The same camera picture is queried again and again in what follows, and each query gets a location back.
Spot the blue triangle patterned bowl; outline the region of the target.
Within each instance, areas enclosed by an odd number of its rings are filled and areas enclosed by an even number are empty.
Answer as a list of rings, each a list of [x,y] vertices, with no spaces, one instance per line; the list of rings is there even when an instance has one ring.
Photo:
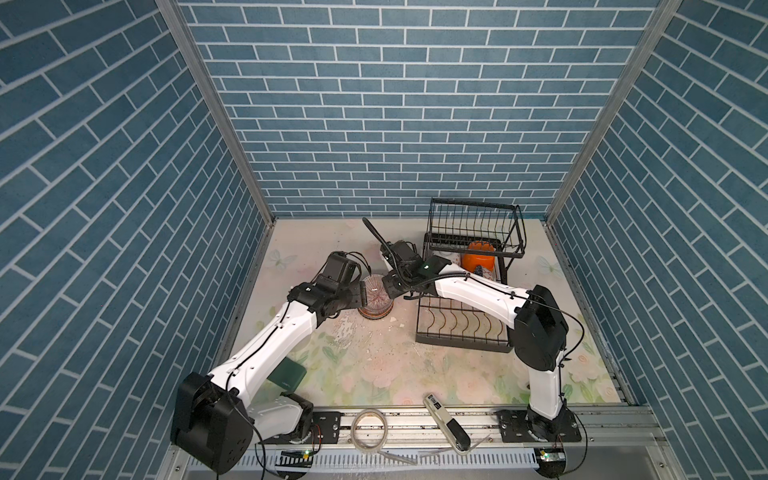
[[[486,267],[479,265],[475,268],[474,273],[478,276],[482,276],[486,280],[495,281],[496,275],[492,270],[487,269]]]

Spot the orange plastic bowl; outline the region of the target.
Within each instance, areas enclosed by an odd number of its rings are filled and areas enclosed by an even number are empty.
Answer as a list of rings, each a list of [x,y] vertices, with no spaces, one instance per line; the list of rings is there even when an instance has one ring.
[[[476,272],[480,268],[481,272],[493,272],[495,269],[496,251],[494,246],[487,241],[475,240],[468,245],[468,250],[462,254],[461,266],[470,272]]]

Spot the black wire dish rack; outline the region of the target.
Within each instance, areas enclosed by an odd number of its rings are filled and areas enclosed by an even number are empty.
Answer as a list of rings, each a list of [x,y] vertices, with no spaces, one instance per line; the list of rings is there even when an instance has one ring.
[[[525,295],[507,285],[513,261],[525,254],[521,208],[469,199],[431,201],[423,240],[453,264],[440,274],[435,295],[418,302],[415,340],[422,344],[508,353],[513,308]]]

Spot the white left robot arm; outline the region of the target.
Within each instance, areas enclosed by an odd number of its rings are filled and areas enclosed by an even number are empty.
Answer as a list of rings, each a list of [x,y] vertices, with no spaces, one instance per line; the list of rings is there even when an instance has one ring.
[[[207,374],[179,385],[170,441],[217,474],[230,471],[257,440],[307,439],[313,404],[294,393],[248,410],[262,384],[304,339],[344,310],[364,304],[364,267],[348,252],[329,254],[318,274],[293,287],[274,318]]]

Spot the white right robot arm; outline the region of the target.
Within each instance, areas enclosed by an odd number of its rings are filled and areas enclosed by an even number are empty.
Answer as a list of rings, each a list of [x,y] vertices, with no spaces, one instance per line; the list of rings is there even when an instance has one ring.
[[[388,267],[383,285],[391,299],[455,300],[512,330],[513,352],[529,374],[528,429],[538,440],[561,439],[573,424],[561,375],[569,325],[551,292],[541,285],[532,289],[504,285],[438,255],[424,259],[405,241],[384,241],[380,254]]]

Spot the red striped ceramic bowl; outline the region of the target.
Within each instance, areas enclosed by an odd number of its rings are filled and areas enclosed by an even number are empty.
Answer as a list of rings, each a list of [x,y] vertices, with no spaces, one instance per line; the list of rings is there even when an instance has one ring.
[[[371,274],[363,281],[366,297],[365,305],[358,309],[358,313],[369,320],[379,320],[386,317],[393,309],[394,302],[387,293],[383,276]]]

